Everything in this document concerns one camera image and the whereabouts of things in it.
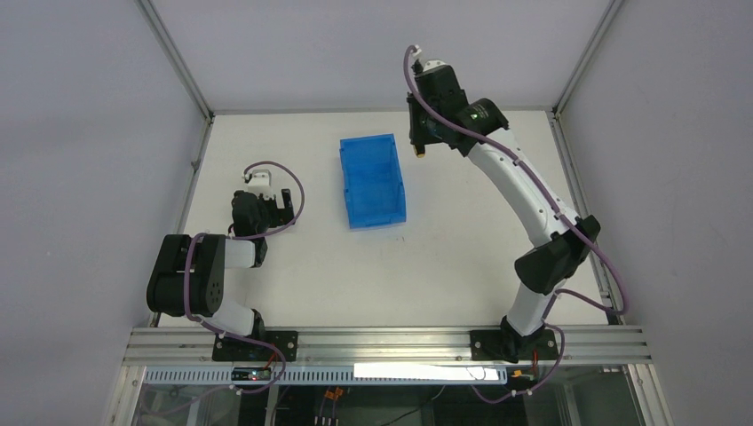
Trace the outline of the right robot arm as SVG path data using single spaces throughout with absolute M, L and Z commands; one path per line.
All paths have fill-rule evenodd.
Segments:
M 416 156 L 424 156 L 428 145 L 445 144 L 469 159 L 511 206 L 533 246 L 514 263 L 519 289 L 498 334 L 480 343 L 489 359 L 516 363 L 544 342 L 544 315 L 556 290 L 589 255 L 600 224 L 593 216 L 579 217 L 551 191 L 496 104 L 470 102 L 450 65 L 415 60 L 405 74 Z

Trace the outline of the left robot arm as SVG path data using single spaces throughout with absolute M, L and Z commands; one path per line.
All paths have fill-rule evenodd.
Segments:
M 239 190 L 231 200 L 229 236 L 206 233 L 193 240 L 187 234 L 166 235 L 147 284 L 149 310 L 208 323 L 221 335 L 266 342 L 261 313 L 225 297 L 225 273 L 264 263 L 267 233 L 290 225 L 294 218 L 289 189 L 281 191 L 281 200 L 279 205 L 274 194 Z

